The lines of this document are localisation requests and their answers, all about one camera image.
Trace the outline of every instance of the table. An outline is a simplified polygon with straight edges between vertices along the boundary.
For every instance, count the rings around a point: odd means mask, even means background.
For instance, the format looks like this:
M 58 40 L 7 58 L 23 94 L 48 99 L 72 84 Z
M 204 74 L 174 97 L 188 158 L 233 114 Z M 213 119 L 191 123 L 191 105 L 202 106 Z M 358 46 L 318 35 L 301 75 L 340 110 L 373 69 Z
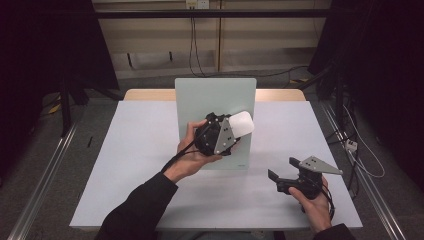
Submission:
M 103 143 L 98 160 L 77 207 L 71 226 L 98 228 L 104 217 L 126 199 L 139 184 L 148 180 L 175 152 L 178 131 L 173 101 L 129 101 L 141 97 L 130 90 L 120 102 Z M 158 97 L 172 90 L 153 90 Z M 297 101 L 263 102 L 278 99 Z M 255 105 L 248 170 L 201 170 L 181 180 L 179 190 L 157 226 L 157 230 L 293 230 L 309 228 L 298 202 L 276 191 L 267 169 L 280 177 L 295 179 L 298 170 L 289 157 L 300 160 L 311 155 L 336 166 L 309 102 L 298 90 L 259 90 Z M 166 126 L 155 128 L 149 124 Z M 362 227 L 341 176 L 325 175 L 337 208 L 333 224 Z

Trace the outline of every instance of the person's right hand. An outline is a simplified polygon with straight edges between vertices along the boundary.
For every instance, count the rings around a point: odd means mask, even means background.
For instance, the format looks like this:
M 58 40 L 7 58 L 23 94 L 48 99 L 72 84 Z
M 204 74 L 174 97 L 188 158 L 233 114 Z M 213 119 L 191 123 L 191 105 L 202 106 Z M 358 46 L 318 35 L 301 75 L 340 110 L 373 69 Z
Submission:
M 328 188 L 328 182 L 324 176 L 322 177 L 322 182 Z M 331 227 L 328 200 L 323 193 L 320 193 L 315 199 L 310 200 L 294 187 L 289 188 L 289 192 L 302 204 L 308 216 L 311 229 L 315 234 Z

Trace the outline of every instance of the person's left hand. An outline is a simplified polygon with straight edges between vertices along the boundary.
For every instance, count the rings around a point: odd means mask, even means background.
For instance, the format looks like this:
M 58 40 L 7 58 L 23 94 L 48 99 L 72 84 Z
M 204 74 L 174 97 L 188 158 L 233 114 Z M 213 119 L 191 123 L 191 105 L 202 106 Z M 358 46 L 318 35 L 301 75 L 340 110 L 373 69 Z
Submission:
M 189 122 L 187 124 L 186 136 L 178 144 L 177 153 L 183 150 L 194 140 L 194 129 L 206 123 L 206 119 L 201 122 Z M 193 145 L 186 151 L 187 154 L 179 158 L 172 166 L 165 171 L 165 176 L 174 183 L 197 173 L 204 165 L 222 159 L 221 155 L 205 156 Z

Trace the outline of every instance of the white cable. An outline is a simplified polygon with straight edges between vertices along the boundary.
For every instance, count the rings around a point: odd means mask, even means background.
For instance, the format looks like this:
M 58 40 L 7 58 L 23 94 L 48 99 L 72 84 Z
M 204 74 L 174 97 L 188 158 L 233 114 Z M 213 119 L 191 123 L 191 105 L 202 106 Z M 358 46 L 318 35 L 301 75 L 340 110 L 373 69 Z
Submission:
M 370 153 L 374 156 L 374 158 L 377 160 L 378 164 L 380 164 L 380 167 L 381 167 L 381 169 L 383 170 L 383 173 L 382 173 L 381 175 L 379 175 L 379 176 L 376 176 L 376 175 L 374 175 L 374 174 L 372 174 L 372 173 L 368 172 L 368 171 L 367 171 L 367 169 L 365 168 L 365 166 L 364 166 L 364 165 L 362 165 L 361 163 L 359 163 L 358 161 L 356 161 L 356 159 L 354 159 L 354 161 L 355 161 L 355 162 L 358 164 L 358 166 L 359 166 L 362 170 L 364 170 L 364 171 L 365 171 L 368 175 L 370 175 L 370 176 L 372 176 L 372 177 L 375 177 L 375 178 L 382 178 L 382 177 L 384 177 L 384 175 L 386 174 L 386 171 L 384 170 L 383 164 L 381 164 L 381 162 L 380 162 L 380 160 L 378 159 L 378 157 L 374 154 L 374 152 L 373 152 L 373 151 L 371 151 L 371 149 L 368 147 L 368 145 L 367 145 L 367 144 L 365 143 L 365 141 L 362 139 L 361 135 L 359 134 L 358 129 L 357 129 L 357 128 L 356 128 L 356 126 L 355 126 L 355 123 L 354 123 L 354 121 L 353 121 L 352 117 L 350 116 L 349 110 L 346 108 L 346 106 L 345 106 L 345 105 L 343 105 L 343 107 L 344 107 L 344 109 L 346 110 L 347 114 L 349 115 L 350 121 L 352 121 L 352 126 L 353 126 L 353 128 L 355 129 L 356 134 L 358 134 L 359 139 L 360 139 L 360 140 L 361 140 L 361 142 L 365 145 L 365 147 L 366 147 L 366 148 L 370 151 Z

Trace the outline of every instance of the gray floor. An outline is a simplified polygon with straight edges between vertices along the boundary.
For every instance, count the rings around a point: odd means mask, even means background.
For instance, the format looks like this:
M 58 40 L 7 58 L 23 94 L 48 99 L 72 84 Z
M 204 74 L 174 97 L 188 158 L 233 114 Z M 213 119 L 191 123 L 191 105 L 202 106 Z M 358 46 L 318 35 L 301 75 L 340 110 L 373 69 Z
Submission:
M 291 79 L 308 77 L 302 71 L 293 72 L 291 75 Z M 124 93 L 129 88 L 173 87 L 175 77 L 121 80 L 122 90 L 118 93 Z M 286 83 L 286 75 L 258 78 L 258 88 L 281 88 Z M 91 90 L 88 90 L 88 94 L 91 99 L 87 106 L 72 106 L 73 112 L 76 113 L 82 108 L 84 114 L 26 239 L 93 239 L 95 235 L 94 232 L 72 229 L 69 223 L 96 161 L 117 103 Z M 312 104 L 323 134 L 330 135 L 333 130 L 321 103 L 316 99 L 314 88 L 307 89 L 305 95 Z M 384 178 L 374 179 L 375 184 L 399 221 L 406 239 L 422 239 L 424 236 L 423 193 L 399 169 L 390 151 L 377 142 L 377 136 L 368 126 L 366 119 L 361 116 L 360 110 L 356 112 L 356 115 L 361 136 L 382 161 L 386 170 Z M 53 115 L 42 113 L 18 164 L 5 179 L 0 189 L 0 239 L 7 239 L 41 178 L 59 142 L 61 120 L 60 112 Z M 344 175 L 347 183 L 351 169 L 350 163 L 340 144 L 329 146 L 338 167 L 347 173 Z M 370 172 L 379 173 L 380 167 L 362 144 L 360 144 L 360 157 Z M 354 204 L 364 224 L 363 228 L 352 230 L 357 239 L 390 239 L 363 186 L 360 186 L 359 195 L 354 199 Z M 312 234 L 305 229 L 286 232 L 286 237 L 293 240 L 311 239 Z

